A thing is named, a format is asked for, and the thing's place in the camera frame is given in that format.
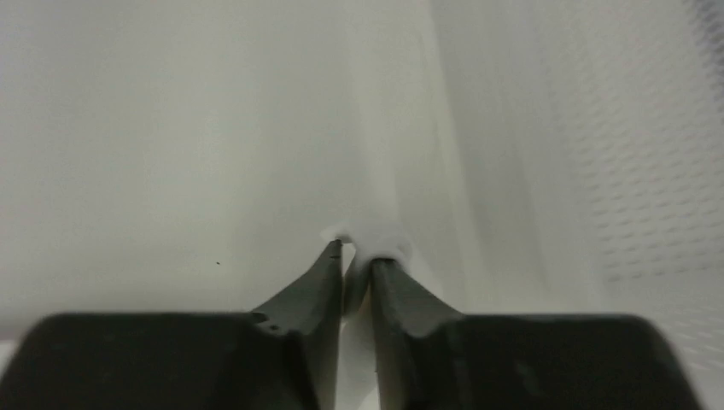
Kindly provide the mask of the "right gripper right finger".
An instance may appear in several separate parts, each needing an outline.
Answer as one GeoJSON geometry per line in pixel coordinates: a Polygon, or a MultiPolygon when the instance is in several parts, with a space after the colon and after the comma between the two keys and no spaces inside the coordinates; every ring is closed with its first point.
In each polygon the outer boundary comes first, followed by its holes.
{"type": "Polygon", "coordinates": [[[466,314],[371,264],[383,409],[699,409],[662,333],[620,314],[466,314]]]}

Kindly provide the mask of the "white t shirt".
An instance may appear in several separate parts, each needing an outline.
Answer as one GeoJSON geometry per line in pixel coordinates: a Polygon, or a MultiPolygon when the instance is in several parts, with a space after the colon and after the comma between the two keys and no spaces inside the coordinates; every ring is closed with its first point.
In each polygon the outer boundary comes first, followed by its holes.
{"type": "Polygon", "coordinates": [[[464,312],[650,320],[722,408],[722,2],[2,2],[2,362],[363,224],[464,312]]]}

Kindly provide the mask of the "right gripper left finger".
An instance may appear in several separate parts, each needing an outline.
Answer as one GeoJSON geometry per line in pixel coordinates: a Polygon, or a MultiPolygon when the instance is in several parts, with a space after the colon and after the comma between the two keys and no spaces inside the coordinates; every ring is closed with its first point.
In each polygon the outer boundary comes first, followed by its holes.
{"type": "Polygon", "coordinates": [[[4,409],[331,409],[342,243],[248,312],[61,313],[22,339],[4,409]]]}

